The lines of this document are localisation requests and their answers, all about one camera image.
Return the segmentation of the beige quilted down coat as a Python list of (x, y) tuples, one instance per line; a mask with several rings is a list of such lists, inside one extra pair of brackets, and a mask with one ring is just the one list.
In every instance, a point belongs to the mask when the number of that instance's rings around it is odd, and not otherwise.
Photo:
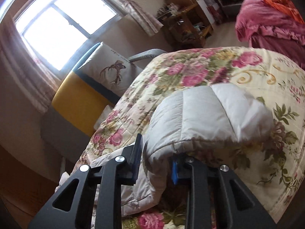
[(258, 143), (273, 127), (270, 109), (232, 83), (173, 92), (157, 106), (143, 136), (138, 179), (121, 191), (122, 215), (159, 203), (172, 155)]

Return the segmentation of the bright bedroom window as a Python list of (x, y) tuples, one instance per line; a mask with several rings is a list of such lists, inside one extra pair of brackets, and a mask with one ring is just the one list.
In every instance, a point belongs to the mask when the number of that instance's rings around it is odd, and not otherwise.
[(62, 74), (120, 18), (107, 0), (34, 0), (15, 25), (37, 57)]

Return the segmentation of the white knitted cloth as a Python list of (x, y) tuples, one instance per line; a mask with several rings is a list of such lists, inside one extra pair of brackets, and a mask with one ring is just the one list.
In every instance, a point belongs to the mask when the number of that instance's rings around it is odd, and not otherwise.
[(102, 111), (101, 115), (98, 117), (98, 119), (96, 120), (95, 124), (94, 124), (94, 129), (98, 130), (98, 128), (100, 127), (100, 125), (106, 120), (106, 118), (108, 117), (108, 115), (112, 112), (113, 108), (109, 105), (107, 105), (104, 110)]

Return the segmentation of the grey yellow teal headboard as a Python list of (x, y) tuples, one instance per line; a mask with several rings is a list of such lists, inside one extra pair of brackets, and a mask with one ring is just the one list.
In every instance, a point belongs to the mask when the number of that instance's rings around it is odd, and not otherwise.
[(104, 108), (119, 100), (80, 70), (99, 46), (92, 46), (66, 76), (41, 122), (41, 138), (72, 163), (77, 162), (96, 131), (94, 124)]

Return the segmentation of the white deer print pillow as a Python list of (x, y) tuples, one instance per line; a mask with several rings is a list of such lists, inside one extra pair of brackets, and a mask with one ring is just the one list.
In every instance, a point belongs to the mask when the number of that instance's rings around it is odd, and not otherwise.
[(79, 70), (119, 97), (143, 71), (103, 42)]

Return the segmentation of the floral quilted bedspread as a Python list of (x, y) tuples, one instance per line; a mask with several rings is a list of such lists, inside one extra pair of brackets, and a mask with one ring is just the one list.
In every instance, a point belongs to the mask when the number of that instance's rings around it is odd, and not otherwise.
[(181, 50), (153, 59), (94, 133), (76, 166), (101, 166), (143, 136), (137, 183), (121, 190), (123, 228), (184, 228), (170, 157), (239, 176), (274, 221), (304, 180), (304, 71), (265, 49)]

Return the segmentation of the orange wooden wardrobe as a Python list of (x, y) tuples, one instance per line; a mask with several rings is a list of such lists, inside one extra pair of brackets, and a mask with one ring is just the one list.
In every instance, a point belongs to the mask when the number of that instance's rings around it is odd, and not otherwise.
[(1, 147), (1, 202), (20, 228), (28, 227), (55, 187)]

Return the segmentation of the pink patterned right curtain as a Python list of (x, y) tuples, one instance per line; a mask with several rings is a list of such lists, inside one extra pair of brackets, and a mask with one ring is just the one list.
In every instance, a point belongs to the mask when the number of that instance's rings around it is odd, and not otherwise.
[(129, 14), (141, 26), (148, 36), (159, 33), (163, 25), (151, 14), (146, 12), (134, 0), (111, 0), (125, 14)]

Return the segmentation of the pink patterned curtain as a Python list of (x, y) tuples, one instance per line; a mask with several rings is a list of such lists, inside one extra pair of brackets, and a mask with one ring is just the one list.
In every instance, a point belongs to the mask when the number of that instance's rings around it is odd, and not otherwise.
[(163, 25), (151, 14), (146, 12), (134, 0), (111, 0), (125, 14), (129, 14), (141, 26), (148, 36), (159, 33)]
[(1, 64), (36, 110), (46, 113), (61, 81), (26, 47), (11, 17), (1, 21)]

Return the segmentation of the cluttered wooden side shelf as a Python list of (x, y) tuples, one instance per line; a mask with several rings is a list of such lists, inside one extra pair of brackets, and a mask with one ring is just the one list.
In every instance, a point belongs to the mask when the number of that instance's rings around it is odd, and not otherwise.
[(216, 24), (204, 0), (165, 0), (156, 19), (175, 50), (204, 47)]

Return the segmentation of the pink patterned left curtain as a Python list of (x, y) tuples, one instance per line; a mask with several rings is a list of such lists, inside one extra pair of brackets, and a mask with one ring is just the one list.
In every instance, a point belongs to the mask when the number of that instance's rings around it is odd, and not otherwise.
[(36, 110), (46, 113), (61, 81), (26, 47), (11, 17), (1, 21), (1, 64)]

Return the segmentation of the pink ruffled bedding pile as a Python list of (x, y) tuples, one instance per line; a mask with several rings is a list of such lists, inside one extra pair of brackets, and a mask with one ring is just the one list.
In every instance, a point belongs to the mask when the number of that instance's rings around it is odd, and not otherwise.
[(263, 0), (244, 0), (235, 31), (241, 42), (281, 54), (304, 56), (304, 25)]

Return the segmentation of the grey curved bed rail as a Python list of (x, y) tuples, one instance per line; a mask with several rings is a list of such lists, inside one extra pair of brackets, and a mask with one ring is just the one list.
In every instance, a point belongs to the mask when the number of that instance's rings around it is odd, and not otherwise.
[(134, 63), (137, 61), (145, 60), (145, 59), (153, 59), (156, 58), (157, 56), (166, 53), (166, 51), (162, 49), (150, 49), (141, 53), (138, 53), (136, 55), (133, 55), (128, 58), (128, 61), (130, 63)]

